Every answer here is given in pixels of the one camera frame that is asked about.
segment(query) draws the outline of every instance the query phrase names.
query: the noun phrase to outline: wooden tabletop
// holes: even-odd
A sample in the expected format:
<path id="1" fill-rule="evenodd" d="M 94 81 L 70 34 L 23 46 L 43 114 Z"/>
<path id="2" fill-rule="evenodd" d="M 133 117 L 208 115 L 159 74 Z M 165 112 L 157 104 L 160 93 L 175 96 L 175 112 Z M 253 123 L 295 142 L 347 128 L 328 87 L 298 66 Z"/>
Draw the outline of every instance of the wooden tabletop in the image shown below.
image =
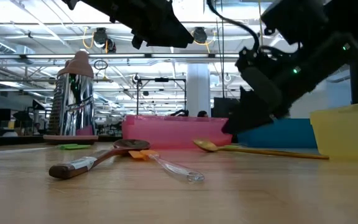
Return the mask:
<path id="1" fill-rule="evenodd" d="M 110 145 L 0 153 L 0 223 L 358 224 L 358 162 L 166 150 L 163 159 L 199 170 L 205 183 L 128 157 L 70 180 L 48 176 L 50 166 Z M 35 147 L 45 145 L 0 150 Z"/>

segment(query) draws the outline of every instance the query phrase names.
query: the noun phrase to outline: cheese grater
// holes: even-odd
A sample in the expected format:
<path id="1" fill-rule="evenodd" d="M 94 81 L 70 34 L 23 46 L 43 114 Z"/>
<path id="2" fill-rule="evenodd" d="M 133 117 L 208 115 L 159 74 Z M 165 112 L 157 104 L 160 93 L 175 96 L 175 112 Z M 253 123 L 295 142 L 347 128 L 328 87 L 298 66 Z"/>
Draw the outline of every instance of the cheese grater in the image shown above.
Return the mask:
<path id="1" fill-rule="evenodd" d="M 58 72 L 49 119 L 49 135 L 95 135 L 93 70 L 86 52 L 77 52 Z"/>

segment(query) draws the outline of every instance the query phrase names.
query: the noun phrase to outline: yellow spoon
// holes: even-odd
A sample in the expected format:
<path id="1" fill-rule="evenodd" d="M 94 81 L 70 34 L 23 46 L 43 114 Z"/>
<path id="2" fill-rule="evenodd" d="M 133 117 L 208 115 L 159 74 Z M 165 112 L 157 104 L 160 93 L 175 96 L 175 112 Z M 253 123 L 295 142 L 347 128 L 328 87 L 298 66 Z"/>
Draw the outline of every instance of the yellow spoon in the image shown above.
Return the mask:
<path id="1" fill-rule="evenodd" d="M 217 147 L 209 140 L 196 139 L 193 142 L 202 150 L 206 152 L 218 152 L 218 151 L 231 151 L 231 152 L 246 152 L 252 154 L 262 154 L 270 156 L 287 156 L 297 157 L 306 159 L 329 159 L 328 156 L 321 156 L 315 154 L 296 153 L 296 152 L 283 152 L 283 151 L 271 151 L 271 150 L 258 150 L 258 149 L 247 149 L 244 147 L 233 147 L 233 146 L 222 146 Z"/>

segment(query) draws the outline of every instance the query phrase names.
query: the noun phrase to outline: pink plastic bin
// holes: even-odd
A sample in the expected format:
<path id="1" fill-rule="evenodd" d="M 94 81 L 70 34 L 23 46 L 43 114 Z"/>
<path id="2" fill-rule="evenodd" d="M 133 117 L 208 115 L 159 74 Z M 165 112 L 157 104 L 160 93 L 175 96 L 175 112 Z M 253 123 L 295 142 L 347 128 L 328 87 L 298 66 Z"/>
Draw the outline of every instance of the pink plastic bin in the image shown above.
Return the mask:
<path id="1" fill-rule="evenodd" d="M 197 149 L 193 140 L 206 138 L 217 146 L 231 144 L 232 136 L 221 128 L 226 118 L 127 115 L 122 123 L 124 139 L 140 139 L 152 149 Z"/>

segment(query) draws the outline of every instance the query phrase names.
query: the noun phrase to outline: green object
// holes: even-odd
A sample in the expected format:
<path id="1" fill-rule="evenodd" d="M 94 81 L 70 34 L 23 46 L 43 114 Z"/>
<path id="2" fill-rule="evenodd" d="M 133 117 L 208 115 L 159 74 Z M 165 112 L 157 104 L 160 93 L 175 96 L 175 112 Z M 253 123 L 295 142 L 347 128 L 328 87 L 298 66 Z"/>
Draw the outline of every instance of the green object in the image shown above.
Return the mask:
<path id="1" fill-rule="evenodd" d="M 75 150 L 75 149 L 87 149 L 90 145 L 79 145 L 79 144 L 63 144 L 59 145 L 61 150 Z"/>

